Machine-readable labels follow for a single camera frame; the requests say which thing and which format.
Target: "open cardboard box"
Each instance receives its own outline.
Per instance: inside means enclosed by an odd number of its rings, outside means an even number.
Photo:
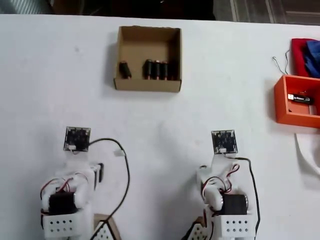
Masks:
[[[314,104],[294,102],[288,94],[311,97]],[[320,128],[320,79],[283,75],[274,86],[274,103],[277,123]]]
[[[182,83],[181,29],[169,27],[121,26],[118,32],[117,63],[114,86],[117,90],[174,92],[180,91]],[[177,63],[175,80],[147,80],[143,66],[147,59]],[[119,63],[126,61],[131,79],[123,79]]]

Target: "red wire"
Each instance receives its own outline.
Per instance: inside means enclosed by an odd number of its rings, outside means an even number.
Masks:
[[[45,185],[43,185],[43,187],[41,188],[41,190],[40,190],[40,199],[42,200],[42,192],[45,190],[45,188],[52,182],[52,181],[54,181],[54,180],[59,180],[60,178],[53,178],[53,179],[51,179],[50,181],[48,181]]]
[[[203,184],[203,187],[202,187],[202,198],[204,197],[204,191],[205,191],[205,187],[207,186],[207,184],[209,183],[209,181],[210,180],[212,180],[212,179],[219,179],[221,182],[222,182],[222,184],[224,185],[224,190],[223,189],[219,189],[220,191],[226,191],[226,185],[225,185],[225,183],[224,183],[224,181],[220,178],[220,177],[218,177],[218,176],[212,176],[212,177],[209,177],[205,182],[204,182],[204,184]]]
[[[68,178],[68,179],[64,182],[64,184],[58,189],[57,192],[61,192],[61,191],[66,187],[66,185],[68,184],[68,182],[69,182],[70,180],[72,180],[72,179],[73,179],[73,177]]]
[[[227,173],[226,179],[229,183],[229,188],[225,191],[226,193],[230,193],[232,190],[232,183],[229,180],[229,177],[231,176],[231,174],[237,172],[239,169],[240,169],[240,165],[236,163],[235,165],[232,166],[231,171]]]

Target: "orange box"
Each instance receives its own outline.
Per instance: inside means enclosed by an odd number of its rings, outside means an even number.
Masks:
[[[289,100],[288,94],[313,98],[315,112],[308,104]],[[277,123],[320,128],[320,79],[283,75],[274,86],[274,104]]]

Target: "white tabletop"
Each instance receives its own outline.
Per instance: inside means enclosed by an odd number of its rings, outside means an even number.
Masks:
[[[119,26],[182,28],[180,93],[117,91]],[[210,163],[211,130],[235,129],[252,160],[260,201],[258,240],[318,239],[320,188],[305,181],[294,132],[275,123],[273,86],[291,38],[320,26],[117,17],[0,15],[0,234],[41,239],[40,187],[66,160],[66,126],[124,146],[131,186],[114,218],[124,240],[180,239],[203,203],[195,169]],[[105,163],[95,212],[110,213],[125,185],[116,146],[90,147]]]

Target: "circuit board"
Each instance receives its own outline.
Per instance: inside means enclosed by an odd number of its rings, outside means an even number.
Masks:
[[[91,128],[68,126],[65,131],[63,150],[88,152]]]
[[[219,130],[211,132],[214,154],[237,154],[235,130]]]

